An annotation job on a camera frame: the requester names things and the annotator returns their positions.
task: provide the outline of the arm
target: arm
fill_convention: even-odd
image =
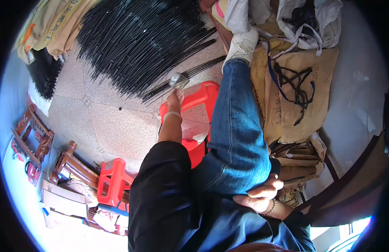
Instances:
[[[179,113],[182,110],[183,92],[173,91],[168,97],[168,113]],[[159,131],[158,143],[162,141],[173,141],[182,143],[182,117],[171,113],[164,118],[164,123]]]
[[[276,206],[273,208],[272,199],[277,195],[277,190],[283,188],[283,185],[283,182],[278,180],[277,174],[272,173],[262,186],[250,190],[247,196],[235,195],[233,200],[239,205],[252,208],[258,214],[267,214],[267,217],[282,220],[300,248],[305,251],[315,251],[310,239],[310,224],[304,215],[280,201],[276,201]]]
[[[180,112],[176,91],[168,111]],[[182,119],[164,119],[158,143],[141,164],[130,190],[129,250],[178,251],[198,227],[199,215],[191,194],[190,159],[182,142]]]

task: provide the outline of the hand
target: hand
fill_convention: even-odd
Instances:
[[[277,195],[277,191],[283,186],[284,183],[278,180],[278,175],[272,173],[263,185],[248,191],[247,196],[235,195],[232,199],[239,205],[250,207],[257,213],[263,213],[270,210],[268,209],[270,200]]]
[[[167,98],[168,110],[180,112],[182,110],[182,102],[185,98],[183,91],[175,89]]]

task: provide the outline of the blue jeans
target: blue jeans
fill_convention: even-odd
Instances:
[[[231,198],[263,184],[271,163],[247,62],[233,58],[223,74],[212,114],[210,150],[192,170],[192,180],[197,192]]]

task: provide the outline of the bracelet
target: bracelet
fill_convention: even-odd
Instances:
[[[271,212],[274,210],[276,205],[277,205],[277,200],[273,198],[273,200],[272,200],[272,208],[270,209],[270,211],[267,214],[262,214],[262,216],[268,216],[269,214],[271,214]]]
[[[179,112],[176,112],[176,111],[169,111],[168,113],[166,113],[166,114],[164,115],[164,122],[165,122],[165,119],[167,118],[167,116],[169,116],[170,114],[175,114],[175,115],[179,116],[180,120],[182,120],[182,116],[180,115]]]

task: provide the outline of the tiled floor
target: tiled floor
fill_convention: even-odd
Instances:
[[[212,28],[207,17],[203,18],[206,26]],[[182,72],[225,55],[218,34],[211,38],[217,42],[181,63],[176,71]],[[199,88],[196,84],[203,81],[220,83],[221,66],[222,63],[219,63],[192,78],[185,95],[196,92]],[[121,157],[127,163],[126,169],[136,173],[157,141],[160,127],[158,109],[166,96],[150,106],[141,104],[138,99],[120,98],[108,86],[108,79],[100,85],[99,79],[92,81],[89,70],[84,61],[77,61],[75,50],[72,51],[57,80],[49,117],[39,116],[56,133],[55,147],[60,151],[73,140],[77,143],[75,153],[86,163],[95,166],[95,163]],[[201,140],[205,137],[208,121],[203,107],[191,109],[183,114],[183,118],[184,138]]]

